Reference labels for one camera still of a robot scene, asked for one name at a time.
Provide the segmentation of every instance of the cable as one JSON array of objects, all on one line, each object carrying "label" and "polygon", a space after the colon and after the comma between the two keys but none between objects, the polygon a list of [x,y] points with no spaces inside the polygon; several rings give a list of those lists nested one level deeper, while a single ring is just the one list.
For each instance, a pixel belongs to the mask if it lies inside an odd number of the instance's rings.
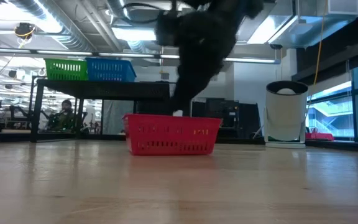
[{"label": "cable", "polygon": [[[321,33],[320,33],[320,43],[319,43],[319,47],[318,47],[318,54],[317,54],[317,64],[316,64],[316,73],[314,75],[314,82],[313,82],[313,86],[314,87],[317,83],[317,77],[318,77],[318,72],[319,72],[319,66],[320,66],[320,56],[321,56],[321,48],[322,48],[322,45],[323,45],[323,35],[324,35],[324,21],[325,21],[325,18],[326,18],[326,14],[327,14],[327,10],[328,10],[328,0],[326,0],[326,4],[324,6],[324,13],[323,13],[323,20],[321,21]],[[305,114],[305,118],[303,120],[303,122],[306,121],[306,118],[308,117],[308,114],[309,114],[309,109],[310,109],[310,104],[311,104],[311,99],[313,97],[314,94],[312,94],[310,96],[310,101],[308,103],[308,109],[306,110],[306,114]],[[256,135],[258,135],[260,133],[260,131],[262,130],[262,128],[264,127],[265,125],[262,125],[259,130],[255,133],[254,137],[252,139],[255,139],[256,138]]]},{"label": "cable", "polygon": [[20,45],[20,44],[26,45],[26,44],[31,43],[31,40],[32,40],[32,38],[31,38],[31,39],[27,39],[27,40],[23,40],[23,39],[21,39],[20,37],[18,37],[18,38],[17,38],[17,43],[18,43],[19,45]]}]

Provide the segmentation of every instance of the red object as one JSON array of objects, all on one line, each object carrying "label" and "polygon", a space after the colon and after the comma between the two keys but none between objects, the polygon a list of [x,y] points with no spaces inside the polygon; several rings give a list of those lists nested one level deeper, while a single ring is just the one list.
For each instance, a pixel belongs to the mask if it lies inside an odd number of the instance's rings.
[{"label": "red object", "polygon": [[317,128],[313,128],[311,133],[306,133],[306,140],[333,141],[334,136],[332,134],[319,133]]},{"label": "red object", "polygon": [[148,114],[123,117],[128,149],[133,155],[211,154],[220,119]]}]

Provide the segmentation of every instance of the black table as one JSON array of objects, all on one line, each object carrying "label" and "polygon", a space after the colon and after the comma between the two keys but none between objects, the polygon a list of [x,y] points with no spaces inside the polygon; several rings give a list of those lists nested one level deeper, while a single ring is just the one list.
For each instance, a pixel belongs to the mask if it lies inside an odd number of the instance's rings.
[{"label": "black table", "polygon": [[76,118],[76,137],[81,137],[81,121],[84,99],[92,100],[133,100],[165,101],[169,99],[168,83],[128,83],[94,81],[37,80],[34,115],[31,123],[31,142],[37,142],[44,87],[62,92],[80,99]]}]

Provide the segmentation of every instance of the ceiling duct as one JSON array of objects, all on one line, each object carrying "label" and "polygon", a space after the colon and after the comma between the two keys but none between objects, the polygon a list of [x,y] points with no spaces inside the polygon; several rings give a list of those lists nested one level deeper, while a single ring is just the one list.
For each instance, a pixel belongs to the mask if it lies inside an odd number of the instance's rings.
[{"label": "ceiling duct", "polygon": [[96,50],[74,22],[53,0],[9,0],[9,2],[40,20],[56,20],[62,27],[60,34],[68,34],[69,36],[54,37],[54,39],[59,41],[68,50],[86,52]]},{"label": "ceiling duct", "polygon": [[294,15],[268,41],[286,47],[308,47],[320,41],[321,22],[324,19],[323,38],[327,38],[358,17],[358,0],[296,0]]}]

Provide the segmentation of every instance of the fluorescent light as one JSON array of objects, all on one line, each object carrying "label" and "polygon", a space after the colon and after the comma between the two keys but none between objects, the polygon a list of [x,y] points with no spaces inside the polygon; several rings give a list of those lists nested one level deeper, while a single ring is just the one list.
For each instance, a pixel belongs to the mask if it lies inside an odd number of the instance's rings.
[{"label": "fluorescent light", "polygon": [[153,29],[123,29],[112,28],[114,35],[121,40],[135,41],[135,40],[156,40]]},{"label": "fluorescent light", "polygon": [[24,49],[0,49],[0,53],[16,53],[16,54],[29,54],[30,50]]},{"label": "fluorescent light", "polygon": [[280,37],[292,24],[298,20],[298,16],[294,16],[285,26],[283,26],[270,40],[268,40],[268,43],[272,43],[274,40],[276,40],[278,37]]},{"label": "fluorescent light", "polygon": [[276,63],[272,59],[257,59],[257,58],[226,58],[226,62],[249,62],[249,63]]},{"label": "fluorescent light", "polygon": [[180,56],[179,55],[161,55],[161,58],[167,58],[167,59],[179,59]]},{"label": "fluorescent light", "polygon": [[247,44],[264,44],[274,35],[275,31],[274,20],[271,16],[268,16],[255,30]]},{"label": "fluorescent light", "polygon": [[152,54],[99,53],[102,57],[155,58]]},{"label": "fluorescent light", "polygon": [[38,50],[38,53],[49,54],[49,55],[92,56],[92,52],[71,52],[71,51],[58,51],[58,50]]}]

